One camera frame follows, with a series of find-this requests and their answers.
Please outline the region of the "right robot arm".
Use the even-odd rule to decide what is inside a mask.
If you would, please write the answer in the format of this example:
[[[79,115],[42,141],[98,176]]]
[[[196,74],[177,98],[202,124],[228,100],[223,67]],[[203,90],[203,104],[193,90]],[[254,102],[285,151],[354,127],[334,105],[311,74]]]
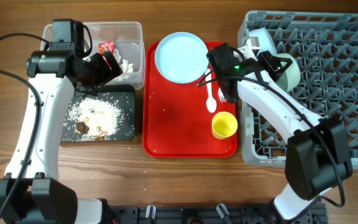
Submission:
[[[230,103],[242,100],[256,109],[287,145],[287,185],[272,201],[272,222],[295,221],[318,200],[343,207],[343,180],[353,174],[346,127],[337,117],[323,118],[308,110],[278,85],[279,78],[299,72],[288,54],[255,54],[227,43],[206,57],[214,81]]]

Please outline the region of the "brown food scraps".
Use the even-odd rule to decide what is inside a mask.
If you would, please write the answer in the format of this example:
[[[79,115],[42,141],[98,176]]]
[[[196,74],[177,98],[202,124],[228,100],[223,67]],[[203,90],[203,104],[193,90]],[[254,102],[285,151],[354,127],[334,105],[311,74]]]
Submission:
[[[83,141],[103,140],[108,133],[96,118],[89,117],[85,117],[75,124],[75,132],[82,135]]]

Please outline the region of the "white napkin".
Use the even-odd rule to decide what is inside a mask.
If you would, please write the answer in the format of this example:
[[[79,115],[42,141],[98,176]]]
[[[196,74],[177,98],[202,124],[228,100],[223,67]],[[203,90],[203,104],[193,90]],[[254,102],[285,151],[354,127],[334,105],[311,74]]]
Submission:
[[[115,59],[112,61],[112,69],[110,69],[103,59],[103,56],[100,53],[94,53],[90,56],[83,58],[84,61],[89,62],[95,69],[95,72],[103,75],[112,75],[119,76],[124,73],[132,73],[134,68],[133,64],[129,63],[128,60],[123,59],[119,52],[114,49]]]

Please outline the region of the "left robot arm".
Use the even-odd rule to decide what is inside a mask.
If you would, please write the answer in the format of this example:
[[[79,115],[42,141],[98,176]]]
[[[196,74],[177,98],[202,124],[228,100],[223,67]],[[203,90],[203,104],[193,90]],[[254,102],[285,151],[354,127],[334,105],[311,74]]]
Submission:
[[[93,53],[89,28],[53,22],[53,39],[26,63],[29,97],[19,140],[0,179],[0,222],[116,223],[105,199],[79,198],[58,179],[65,115],[77,84],[101,86],[122,73],[112,52]]]

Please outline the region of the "light blue plate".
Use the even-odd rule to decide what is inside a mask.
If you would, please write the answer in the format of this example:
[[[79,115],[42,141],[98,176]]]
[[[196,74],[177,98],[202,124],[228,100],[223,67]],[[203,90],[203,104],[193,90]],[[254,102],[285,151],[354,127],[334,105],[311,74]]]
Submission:
[[[155,66],[168,81],[178,84],[199,79],[208,67],[206,44],[189,32],[164,37],[155,50]]]

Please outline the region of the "light blue food bowl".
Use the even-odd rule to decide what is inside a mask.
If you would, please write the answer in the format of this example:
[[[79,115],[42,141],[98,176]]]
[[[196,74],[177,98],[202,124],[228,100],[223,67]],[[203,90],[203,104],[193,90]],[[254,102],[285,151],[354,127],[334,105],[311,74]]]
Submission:
[[[266,28],[259,28],[249,32],[249,37],[256,37],[259,42],[259,53],[268,51],[272,55],[277,53],[275,44]]]

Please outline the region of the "red snack wrapper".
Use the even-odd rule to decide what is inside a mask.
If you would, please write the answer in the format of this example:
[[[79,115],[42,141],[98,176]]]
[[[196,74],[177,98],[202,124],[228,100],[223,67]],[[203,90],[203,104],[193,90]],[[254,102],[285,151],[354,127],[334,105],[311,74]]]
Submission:
[[[109,40],[107,42],[100,43],[98,45],[99,53],[103,56],[103,59],[106,61],[108,67],[112,69],[112,61],[114,57],[114,43]]]

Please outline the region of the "mint green bowl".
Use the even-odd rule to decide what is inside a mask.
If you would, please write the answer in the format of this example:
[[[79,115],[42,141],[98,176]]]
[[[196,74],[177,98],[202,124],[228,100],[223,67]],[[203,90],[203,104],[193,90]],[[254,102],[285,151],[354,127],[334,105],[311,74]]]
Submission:
[[[272,77],[272,80],[285,92],[289,92],[300,83],[301,72],[296,60],[286,53],[275,54],[274,57],[289,58],[292,64],[279,77]]]

